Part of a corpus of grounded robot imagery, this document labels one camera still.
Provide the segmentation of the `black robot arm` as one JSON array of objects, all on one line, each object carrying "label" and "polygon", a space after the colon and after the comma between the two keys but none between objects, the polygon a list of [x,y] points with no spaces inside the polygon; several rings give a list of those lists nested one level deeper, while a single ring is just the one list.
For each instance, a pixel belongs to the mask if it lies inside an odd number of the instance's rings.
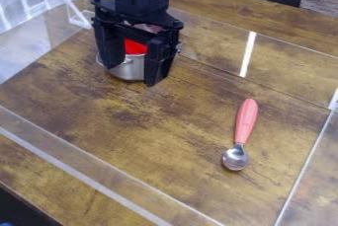
[{"label": "black robot arm", "polygon": [[106,70],[127,57],[125,40],[147,47],[144,83],[155,86],[169,75],[183,22],[168,13],[169,0],[90,0],[92,28],[98,57]]}]

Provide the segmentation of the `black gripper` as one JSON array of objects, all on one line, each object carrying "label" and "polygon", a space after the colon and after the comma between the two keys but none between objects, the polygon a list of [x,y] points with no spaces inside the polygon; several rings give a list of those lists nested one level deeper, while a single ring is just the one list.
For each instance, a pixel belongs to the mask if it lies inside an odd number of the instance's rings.
[{"label": "black gripper", "polygon": [[96,46],[106,69],[125,59],[124,37],[148,39],[135,25],[159,27],[160,36],[147,41],[144,83],[155,86],[169,75],[183,22],[168,14],[169,0],[90,0],[94,6],[92,27]]}]

